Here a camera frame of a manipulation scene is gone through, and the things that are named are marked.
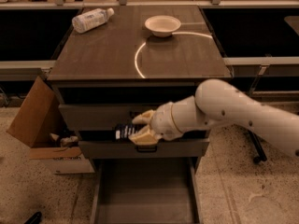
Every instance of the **open drawer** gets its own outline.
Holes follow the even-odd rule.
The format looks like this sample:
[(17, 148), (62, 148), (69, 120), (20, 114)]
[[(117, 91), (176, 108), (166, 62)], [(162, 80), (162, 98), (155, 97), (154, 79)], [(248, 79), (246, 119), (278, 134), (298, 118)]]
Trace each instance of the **open drawer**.
[(91, 223), (199, 223), (199, 202), (188, 158), (104, 160)]

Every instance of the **brown tabletop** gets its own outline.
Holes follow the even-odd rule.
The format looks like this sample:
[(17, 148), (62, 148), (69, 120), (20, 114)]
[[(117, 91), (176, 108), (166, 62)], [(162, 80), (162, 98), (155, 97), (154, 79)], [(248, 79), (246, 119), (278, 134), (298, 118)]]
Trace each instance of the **brown tabletop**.
[[(72, 32), (50, 81), (229, 76), (198, 6), (113, 8), (107, 24), (85, 34)], [(156, 15), (176, 17), (181, 27), (172, 36), (156, 37), (144, 25)]]

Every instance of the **box flap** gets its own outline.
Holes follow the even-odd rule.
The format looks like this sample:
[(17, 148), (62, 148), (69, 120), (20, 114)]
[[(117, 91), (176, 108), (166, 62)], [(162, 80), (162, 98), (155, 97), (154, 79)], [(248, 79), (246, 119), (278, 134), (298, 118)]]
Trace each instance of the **box flap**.
[(50, 133), (61, 133), (64, 119), (51, 88), (37, 77), (7, 132), (28, 147), (51, 147)]
[(30, 160), (47, 160), (57, 158), (76, 158), (82, 154), (79, 147), (40, 147), (30, 148)]

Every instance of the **drawer handle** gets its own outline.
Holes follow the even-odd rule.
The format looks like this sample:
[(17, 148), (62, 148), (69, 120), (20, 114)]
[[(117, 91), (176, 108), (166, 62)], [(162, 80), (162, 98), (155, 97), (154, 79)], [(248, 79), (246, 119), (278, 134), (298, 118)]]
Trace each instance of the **drawer handle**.
[(158, 147), (156, 145), (155, 146), (144, 146), (144, 147), (136, 146), (135, 149), (139, 153), (155, 153), (155, 152), (157, 152)]

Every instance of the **open cardboard box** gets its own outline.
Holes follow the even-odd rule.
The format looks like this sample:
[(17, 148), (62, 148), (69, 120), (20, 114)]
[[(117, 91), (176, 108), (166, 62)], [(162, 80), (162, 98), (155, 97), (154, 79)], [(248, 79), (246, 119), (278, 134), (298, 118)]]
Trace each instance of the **open cardboard box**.
[(51, 88), (37, 77), (7, 132), (30, 147), (29, 159), (40, 160), (55, 174), (93, 173), (79, 147), (56, 147), (50, 133), (62, 133), (65, 123)]

